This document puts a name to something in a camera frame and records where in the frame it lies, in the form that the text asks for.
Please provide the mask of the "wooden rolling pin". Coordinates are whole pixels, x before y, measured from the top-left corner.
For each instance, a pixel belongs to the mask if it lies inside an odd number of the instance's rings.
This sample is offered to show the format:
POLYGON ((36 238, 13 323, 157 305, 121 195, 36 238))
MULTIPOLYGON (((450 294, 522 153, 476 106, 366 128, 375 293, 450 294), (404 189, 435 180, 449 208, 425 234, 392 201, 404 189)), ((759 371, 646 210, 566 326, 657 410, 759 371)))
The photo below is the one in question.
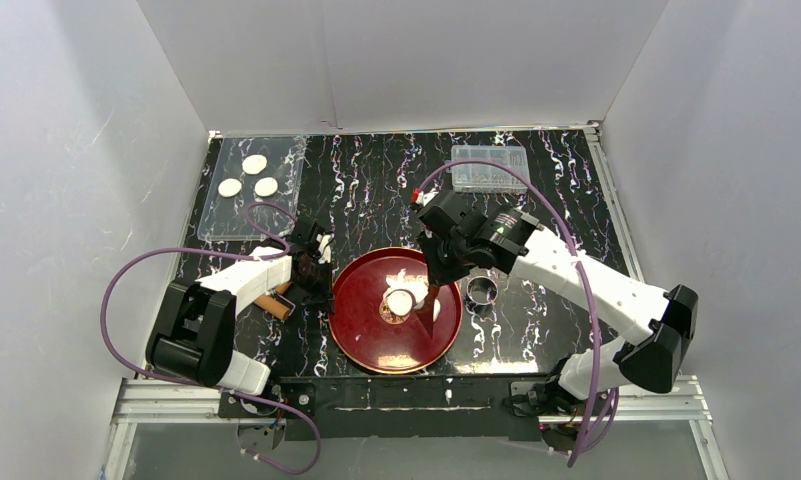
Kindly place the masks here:
POLYGON ((293 301, 286 297, 292 282, 283 283, 265 295, 259 296, 254 304, 277 320, 286 321, 296 308, 293 301))

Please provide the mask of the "metal ring cutter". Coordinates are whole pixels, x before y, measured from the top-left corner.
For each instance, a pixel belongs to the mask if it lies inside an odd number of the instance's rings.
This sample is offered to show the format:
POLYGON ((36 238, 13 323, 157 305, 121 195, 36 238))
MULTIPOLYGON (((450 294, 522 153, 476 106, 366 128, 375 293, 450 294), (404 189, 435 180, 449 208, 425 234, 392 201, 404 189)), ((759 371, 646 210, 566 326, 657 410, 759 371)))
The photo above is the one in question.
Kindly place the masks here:
POLYGON ((477 276, 468 281, 465 298, 473 306, 488 307, 494 304, 498 293, 498 286, 492 279, 477 276))

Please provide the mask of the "white dough piece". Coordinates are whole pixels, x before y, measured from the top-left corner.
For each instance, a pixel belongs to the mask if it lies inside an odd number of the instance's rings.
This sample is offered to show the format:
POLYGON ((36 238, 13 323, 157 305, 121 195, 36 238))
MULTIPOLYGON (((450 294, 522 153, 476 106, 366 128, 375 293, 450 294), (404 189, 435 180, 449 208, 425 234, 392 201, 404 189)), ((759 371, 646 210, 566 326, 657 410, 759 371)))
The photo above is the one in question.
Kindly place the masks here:
POLYGON ((416 304, 420 302, 427 293, 428 281, 427 276, 413 275, 407 272, 406 269, 401 269, 395 274, 389 274, 385 278, 387 288, 382 294, 382 301, 379 307, 379 313, 383 321, 391 325, 398 325, 404 323, 413 312, 405 317, 395 317, 388 312, 388 308, 384 303, 384 298, 388 292, 395 289, 407 289, 414 293, 416 304))

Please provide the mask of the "round red tray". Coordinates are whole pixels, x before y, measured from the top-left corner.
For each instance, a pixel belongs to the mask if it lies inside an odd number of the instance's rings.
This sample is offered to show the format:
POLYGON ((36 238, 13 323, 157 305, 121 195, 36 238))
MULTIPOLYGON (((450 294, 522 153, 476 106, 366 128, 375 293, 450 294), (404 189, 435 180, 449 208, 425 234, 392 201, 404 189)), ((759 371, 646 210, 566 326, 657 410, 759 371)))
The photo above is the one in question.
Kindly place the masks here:
POLYGON ((333 285, 332 336, 357 365, 383 374, 406 374, 443 357, 458 337, 464 312, 457 285, 440 288, 427 329, 419 318, 428 293, 421 252, 391 247, 360 256, 333 285))

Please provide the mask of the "scraper knife orange handle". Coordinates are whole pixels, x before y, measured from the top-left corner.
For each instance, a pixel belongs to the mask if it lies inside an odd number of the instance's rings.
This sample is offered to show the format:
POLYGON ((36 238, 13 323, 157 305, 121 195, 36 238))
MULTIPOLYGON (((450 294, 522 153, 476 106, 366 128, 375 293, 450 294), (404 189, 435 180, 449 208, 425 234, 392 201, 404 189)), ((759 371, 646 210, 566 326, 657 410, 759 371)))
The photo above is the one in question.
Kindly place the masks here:
POLYGON ((413 312, 424 328, 424 331, 432 337, 434 335, 435 303, 441 287, 439 285, 429 285, 424 298, 413 308, 413 312))

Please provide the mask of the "cut round dough wrapper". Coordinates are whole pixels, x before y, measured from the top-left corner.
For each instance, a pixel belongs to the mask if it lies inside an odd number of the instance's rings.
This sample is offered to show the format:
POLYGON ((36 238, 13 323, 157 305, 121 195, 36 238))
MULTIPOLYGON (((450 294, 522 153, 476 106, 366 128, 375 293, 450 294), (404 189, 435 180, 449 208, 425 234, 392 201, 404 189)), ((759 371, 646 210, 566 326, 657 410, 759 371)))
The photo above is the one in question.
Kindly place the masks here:
POLYGON ((414 293, 410 290, 395 289, 387 293, 384 303, 392 316, 405 317, 413 310, 416 300, 414 293))

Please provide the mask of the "clear plastic tray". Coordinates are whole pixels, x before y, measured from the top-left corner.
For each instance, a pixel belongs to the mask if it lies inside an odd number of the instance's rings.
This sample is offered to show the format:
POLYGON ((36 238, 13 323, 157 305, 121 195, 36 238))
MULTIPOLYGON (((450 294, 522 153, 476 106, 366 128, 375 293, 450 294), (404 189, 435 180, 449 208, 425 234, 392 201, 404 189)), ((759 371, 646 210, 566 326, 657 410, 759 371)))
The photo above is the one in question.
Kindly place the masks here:
POLYGON ((222 138, 197 222, 197 237, 205 242, 251 241, 261 239, 263 231, 288 233, 294 225, 291 216, 297 210, 306 146, 304 135, 222 138), (241 164, 252 154, 265 155, 268 164, 258 175, 245 175, 241 164), (261 198, 254 193, 255 183, 263 177, 278 181, 275 195, 261 198), (217 192, 227 178, 242 183, 241 192, 232 198, 222 198, 217 192))

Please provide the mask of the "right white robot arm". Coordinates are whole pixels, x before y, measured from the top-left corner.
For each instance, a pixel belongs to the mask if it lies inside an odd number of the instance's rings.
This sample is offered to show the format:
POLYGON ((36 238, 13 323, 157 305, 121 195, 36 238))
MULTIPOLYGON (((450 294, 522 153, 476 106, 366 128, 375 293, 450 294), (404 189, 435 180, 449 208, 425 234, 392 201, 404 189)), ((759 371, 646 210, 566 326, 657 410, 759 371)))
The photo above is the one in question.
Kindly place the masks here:
POLYGON ((633 384, 672 391, 694 336, 698 295, 630 278, 582 253, 532 215, 501 206, 485 215, 449 190, 415 191, 411 202, 424 229, 417 242, 428 280, 442 286, 474 268, 496 269, 527 280, 586 309, 617 334, 594 351, 572 354, 552 377, 566 396, 586 400, 592 390, 633 384))

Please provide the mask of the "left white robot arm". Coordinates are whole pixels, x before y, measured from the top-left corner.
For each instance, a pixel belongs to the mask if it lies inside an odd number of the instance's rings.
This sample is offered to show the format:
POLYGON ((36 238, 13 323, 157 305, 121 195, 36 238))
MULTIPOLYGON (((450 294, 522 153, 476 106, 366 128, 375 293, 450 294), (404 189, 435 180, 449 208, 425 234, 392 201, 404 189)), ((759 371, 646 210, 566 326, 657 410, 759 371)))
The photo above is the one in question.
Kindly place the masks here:
POLYGON ((333 232, 298 220, 284 240, 286 247, 268 243, 215 274, 168 285, 145 352, 155 371, 205 387, 263 392, 271 370, 236 351, 237 316, 263 297, 276 302, 269 312, 278 319, 334 307, 333 232))

